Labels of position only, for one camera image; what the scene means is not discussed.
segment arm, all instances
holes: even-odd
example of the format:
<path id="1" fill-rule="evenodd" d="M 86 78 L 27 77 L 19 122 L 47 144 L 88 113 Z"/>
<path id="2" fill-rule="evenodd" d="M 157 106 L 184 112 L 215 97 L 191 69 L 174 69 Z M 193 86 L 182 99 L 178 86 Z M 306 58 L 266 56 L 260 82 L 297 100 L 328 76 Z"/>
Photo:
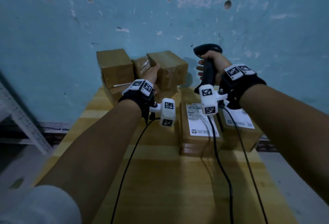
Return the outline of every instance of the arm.
<path id="1" fill-rule="evenodd" d="M 216 85 L 229 62 L 208 51 L 218 70 Z M 240 99 L 240 106 L 274 143 L 290 166 L 329 204 L 329 116 L 266 85 L 254 85 Z"/>
<path id="2" fill-rule="evenodd" d="M 159 67 L 145 75 L 151 83 Z M 63 189 L 76 202 L 83 223 L 91 223 L 119 169 L 142 111 L 123 100 L 83 132 L 37 184 Z"/>

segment white sleeve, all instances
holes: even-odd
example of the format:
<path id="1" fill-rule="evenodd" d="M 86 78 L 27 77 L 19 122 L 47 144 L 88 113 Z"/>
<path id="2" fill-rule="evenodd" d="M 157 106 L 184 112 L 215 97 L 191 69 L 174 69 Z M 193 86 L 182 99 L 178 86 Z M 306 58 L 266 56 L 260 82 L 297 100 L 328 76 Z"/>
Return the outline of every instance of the white sleeve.
<path id="1" fill-rule="evenodd" d="M 5 224 L 81 224 L 80 210 L 64 190 L 55 186 L 34 187 L 10 212 L 0 216 Z"/>

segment white shipping label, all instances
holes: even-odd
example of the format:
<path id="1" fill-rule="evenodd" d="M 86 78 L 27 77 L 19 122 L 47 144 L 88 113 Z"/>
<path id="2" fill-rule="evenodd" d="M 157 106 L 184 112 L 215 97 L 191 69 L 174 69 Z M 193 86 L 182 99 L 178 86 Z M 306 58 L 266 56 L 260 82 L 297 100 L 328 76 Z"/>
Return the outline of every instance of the white shipping label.
<path id="1" fill-rule="evenodd" d="M 251 121 L 249 115 L 243 109 L 231 110 L 226 106 L 225 106 L 225 108 L 229 111 L 229 113 L 231 113 L 231 115 L 238 127 L 253 128 L 253 129 L 255 128 L 254 125 L 252 124 L 252 121 Z M 223 110 L 223 112 L 224 112 L 224 118 L 225 118 L 226 124 L 234 126 L 234 123 L 232 122 L 230 115 L 226 112 L 226 110 Z"/>
<path id="2" fill-rule="evenodd" d="M 200 103 L 187 104 L 186 110 L 191 136 L 213 136 L 208 117 L 202 113 Z M 215 128 L 216 137 L 220 137 L 213 116 L 210 116 L 210 119 Z"/>

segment wooden surface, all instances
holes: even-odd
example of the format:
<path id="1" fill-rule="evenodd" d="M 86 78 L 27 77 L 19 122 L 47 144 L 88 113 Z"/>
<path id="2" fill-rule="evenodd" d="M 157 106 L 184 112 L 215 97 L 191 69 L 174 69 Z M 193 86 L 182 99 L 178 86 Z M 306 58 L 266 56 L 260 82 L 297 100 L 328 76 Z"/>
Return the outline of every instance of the wooden surface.
<path id="1" fill-rule="evenodd" d="M 179 114 L 180 92 L 172 98 Z M 38 181 L 68 146 L 111 108 L 100 88 L 48 160 Z M 124 168 L 144 127 L 141 120 L 94 224 L 110 222 Z M 145 131 L 126 174 L 114 223 L 229 224 L 228 185 L 219 166 L 210 158 L 179 156 L 178 129 L 153 122 Z M 257 152 L 248 157 L 269 223 L 297 223 Z M 235 223 L 265 223 L 243 153 L 220 151 L 220 159 L 233 185 Z"/>

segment floor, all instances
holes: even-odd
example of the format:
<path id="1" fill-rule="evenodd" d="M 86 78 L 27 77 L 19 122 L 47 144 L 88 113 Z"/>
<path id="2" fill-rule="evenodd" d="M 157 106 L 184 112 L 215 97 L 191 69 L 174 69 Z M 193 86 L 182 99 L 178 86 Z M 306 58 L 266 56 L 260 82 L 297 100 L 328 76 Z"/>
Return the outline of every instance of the floor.
<path id="1" fill-rule="evenodd" d="M 279 153 L 259 155 L 299 224 L 329 223 L 329 207 Z M 46 160 L 33 145 L 0 144 L 0 214 L 24 197 Z"/>

